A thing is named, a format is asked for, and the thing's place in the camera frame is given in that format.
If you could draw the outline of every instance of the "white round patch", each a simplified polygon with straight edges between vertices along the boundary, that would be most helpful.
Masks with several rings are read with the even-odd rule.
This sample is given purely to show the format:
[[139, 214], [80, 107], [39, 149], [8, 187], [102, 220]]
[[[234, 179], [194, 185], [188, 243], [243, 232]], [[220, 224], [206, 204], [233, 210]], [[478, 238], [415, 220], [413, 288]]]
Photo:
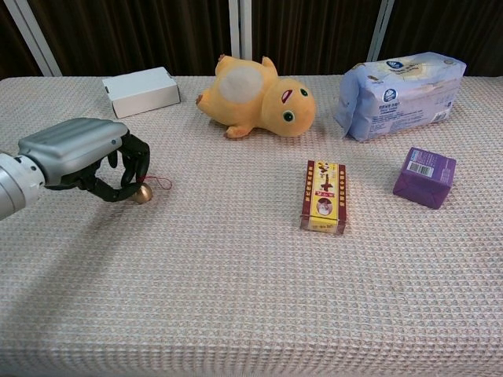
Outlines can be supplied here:
[[245, 104], [262, 89], [262, 74], [253, 67], [236, 67], [220, 82], [220, 94], [229, 102]]

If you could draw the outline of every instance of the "plush toy beak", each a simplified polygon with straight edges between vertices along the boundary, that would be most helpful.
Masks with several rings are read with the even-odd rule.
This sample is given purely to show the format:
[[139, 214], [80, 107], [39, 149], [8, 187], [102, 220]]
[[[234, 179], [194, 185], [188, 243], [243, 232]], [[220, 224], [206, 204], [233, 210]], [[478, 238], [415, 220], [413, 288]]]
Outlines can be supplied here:
[[285, 103], [287, 99], [292, 95], [293, 90], [288, 89], [285, 92], [283, 92], [283, 95], [281, 96], [281, 102]]

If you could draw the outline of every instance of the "red string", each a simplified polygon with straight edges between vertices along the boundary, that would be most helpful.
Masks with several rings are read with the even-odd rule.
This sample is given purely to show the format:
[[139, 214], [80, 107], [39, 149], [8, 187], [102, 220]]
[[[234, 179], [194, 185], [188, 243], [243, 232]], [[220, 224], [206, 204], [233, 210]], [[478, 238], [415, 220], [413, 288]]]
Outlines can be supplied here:
[[[173, 187], [173, 182], [171, 182], [169, 179], [162, 178], [162, 177], [156, 177], [154, 175], [145, 175], [144, 177], [140, 177], [138, 179], [138, 181], [143, 182], [145, 179], [155, 179], [157, 181], [157, 183], [159, 184], [159, 186], [164, 190], [171, 190], [171, 188]], [[168, 181], [170, 183], [169, 187], [163, 186], [161, 181]]]

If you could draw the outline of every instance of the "white cardboard box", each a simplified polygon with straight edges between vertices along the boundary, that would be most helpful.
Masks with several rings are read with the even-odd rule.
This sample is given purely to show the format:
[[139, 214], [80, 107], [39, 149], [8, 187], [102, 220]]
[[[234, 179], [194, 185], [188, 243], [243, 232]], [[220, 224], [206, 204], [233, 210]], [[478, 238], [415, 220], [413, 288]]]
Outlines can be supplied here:
[[117, 118], [180, 102], [178, 85], [164, 67], [119, 75], [102, 81]]

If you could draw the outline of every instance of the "small gold ball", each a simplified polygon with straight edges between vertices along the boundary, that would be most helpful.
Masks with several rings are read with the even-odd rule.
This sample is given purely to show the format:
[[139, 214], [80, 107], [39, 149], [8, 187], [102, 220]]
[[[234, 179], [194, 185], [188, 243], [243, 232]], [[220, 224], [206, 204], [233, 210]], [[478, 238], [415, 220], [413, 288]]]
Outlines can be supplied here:
[[143, 204], [143, 203], [147, 203], [148, 201], [150, 201], [152, 197], [153, 197], [153, 194], [152, 194], [152, 189], [150, 188], [150, 186], [147, 185], [146, 183], [142, 183], [140, 189], [138, 191], [136, 191], [132, 195], [131, 198], [136, 203]]

